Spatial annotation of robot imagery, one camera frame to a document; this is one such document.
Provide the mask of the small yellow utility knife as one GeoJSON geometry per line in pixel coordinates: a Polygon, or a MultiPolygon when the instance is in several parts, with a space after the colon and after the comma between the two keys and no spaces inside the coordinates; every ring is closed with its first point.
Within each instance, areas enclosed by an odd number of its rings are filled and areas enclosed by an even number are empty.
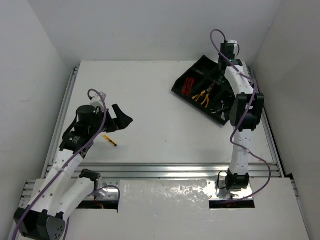
{"type": "Polygon", "coordinates": [[[118,145],[117,145],[117,143],[116,142],[114,142],[110,137],[108,137],[106,134],[104,134],[103,136],[102,136],[106,141],[108,141],[112,146],[114,146],[114,147],[117,147],[118,145]]]}

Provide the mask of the yellow needle-nose pliers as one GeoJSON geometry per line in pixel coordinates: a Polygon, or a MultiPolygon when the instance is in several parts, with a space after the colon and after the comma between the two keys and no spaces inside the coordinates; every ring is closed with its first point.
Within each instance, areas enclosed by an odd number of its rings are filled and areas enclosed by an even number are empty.
{"type": "Polygon", "coordinates": [[[215,86],[215,83],[212,83],[207,89],[203,90],[199,94],[194,95],[192,97],[192,100],[194,100],[195,102],[199,102],[200,100],[202,100],[200,105],[207,108],[210,103],[210,93],[214,86],[215,86]]]}

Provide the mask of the red black folding saw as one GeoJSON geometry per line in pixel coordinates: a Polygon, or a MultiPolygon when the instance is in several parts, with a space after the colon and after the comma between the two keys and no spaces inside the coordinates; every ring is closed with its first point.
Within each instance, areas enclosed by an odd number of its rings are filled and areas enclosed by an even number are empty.
{"type": "Polygon", "coordinates": [[[182,91],[181,91],[183,96],[189,97],[191,95],[194,82],[195,82],[195,79],[193,77],[186,78],[185,83],[182,88],[182,91]]]}

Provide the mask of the large silver open-end wrench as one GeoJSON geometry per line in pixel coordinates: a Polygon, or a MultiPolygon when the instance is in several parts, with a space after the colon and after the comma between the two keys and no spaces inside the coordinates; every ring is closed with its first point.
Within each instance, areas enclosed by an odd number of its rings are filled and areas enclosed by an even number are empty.
{"type": "Polygon", "coordinates": [[[211,112],[211,114],[213,114],[213,115],[219,115],[219,114],[222,114],[222,113],[224,113],[224,112],[227,112],[227,111],[229,111],[229,110],[231,110],[232,108],[230,107],[230,106],[224,106],[224,107],[222,107],[222,108],[220,108],[220,109],[213,109],[212,110],[212,112],[211,112]]]}

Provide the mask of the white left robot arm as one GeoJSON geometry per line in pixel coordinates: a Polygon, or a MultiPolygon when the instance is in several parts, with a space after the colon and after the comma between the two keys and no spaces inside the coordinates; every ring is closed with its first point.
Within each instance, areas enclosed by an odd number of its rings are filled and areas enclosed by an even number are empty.
{"type": "Polygon", "coordinates": [[[14,213],[18,235],[32,240],[64,240],[70,215],[89,195],[98,191],[101,175],[84,169],[70,189],[66,189],[73,173],[86,157],[100,133],[126,129],[133,119],[124,114],[117,104],[112,105],[115,118],[102,105],[82,105],[62,135],[62,142],[54,164],[37,194],[25,208],[14,213]]]}

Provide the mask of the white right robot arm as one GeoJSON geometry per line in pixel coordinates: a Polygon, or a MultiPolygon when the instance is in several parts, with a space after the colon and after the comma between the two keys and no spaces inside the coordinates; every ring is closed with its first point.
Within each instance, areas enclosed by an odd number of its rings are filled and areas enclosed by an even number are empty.
{"type": "Polygon", "coordinates": [[[235,40],[225,40],[220,45],[218,65],[234,93],[229,121],[233,126],[230,141],[233,144],[232,159],[225,177],[228,191],[241,191],[249,185],[250,144],[253,131],[260,124],[265,97],[251,84],[244,74],[244,67],[236,59],[235,40]]]}

